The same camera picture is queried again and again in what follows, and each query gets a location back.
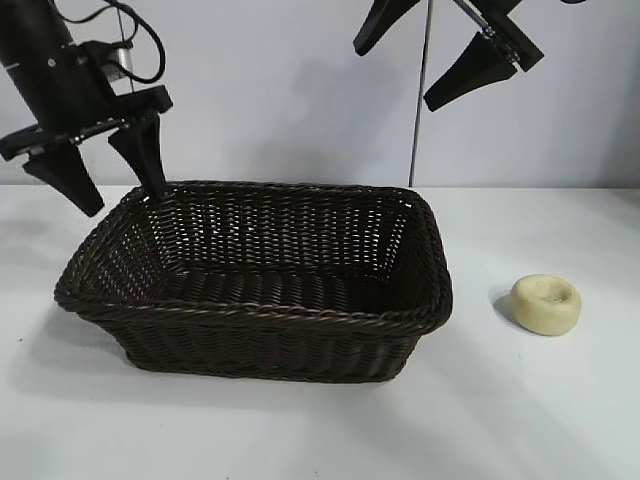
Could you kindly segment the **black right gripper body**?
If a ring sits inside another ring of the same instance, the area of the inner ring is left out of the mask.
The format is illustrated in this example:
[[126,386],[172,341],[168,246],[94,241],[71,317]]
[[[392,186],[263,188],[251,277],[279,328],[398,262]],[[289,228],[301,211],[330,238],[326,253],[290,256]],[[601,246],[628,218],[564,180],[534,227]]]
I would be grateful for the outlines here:
[[479,28],[452,68],[467,71],[488,67],[490,62],[518,65],[525,72],[544,54],[509,17],[520,1],[455,1]]

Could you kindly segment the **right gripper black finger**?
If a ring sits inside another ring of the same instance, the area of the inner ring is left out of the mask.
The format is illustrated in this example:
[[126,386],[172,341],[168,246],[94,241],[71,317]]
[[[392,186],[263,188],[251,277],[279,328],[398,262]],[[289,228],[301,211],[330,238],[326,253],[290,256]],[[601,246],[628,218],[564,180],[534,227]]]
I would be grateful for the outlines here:
[[516,67],[488,38],[476,33],[452,66],[427,90],[424,100],[434,112],[476,89],[509,80]]
[[415,0],[374,0],[353,40],[355,53],[369,53],[386,32],[414,6]]

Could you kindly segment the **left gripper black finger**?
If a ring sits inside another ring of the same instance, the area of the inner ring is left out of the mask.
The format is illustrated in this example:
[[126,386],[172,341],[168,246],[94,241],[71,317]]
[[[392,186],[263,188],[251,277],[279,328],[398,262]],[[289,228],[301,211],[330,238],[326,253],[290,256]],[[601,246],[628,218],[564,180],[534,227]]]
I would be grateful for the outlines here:
[[160,116],[146,114],[108,137],[150,196],[162,196],[166,179],[161,161]]
[[104,207],[80,151],[73,144],[30,153],[23,170],[57,190],[88,217],[95,216]]

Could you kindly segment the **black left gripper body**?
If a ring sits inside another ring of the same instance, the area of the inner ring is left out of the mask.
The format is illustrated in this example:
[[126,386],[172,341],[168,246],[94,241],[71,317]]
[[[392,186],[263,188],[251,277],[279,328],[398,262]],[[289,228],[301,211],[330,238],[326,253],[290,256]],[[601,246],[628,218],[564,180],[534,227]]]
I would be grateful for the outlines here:
[[162,85],[117,95],[114,75],[123,73],[119,54],[130,41],[27,40],[3,38],[1,64],[36,123],[1,139],[4,160],[62,139],[81,140],[140,117],[164,113],[173,102]]

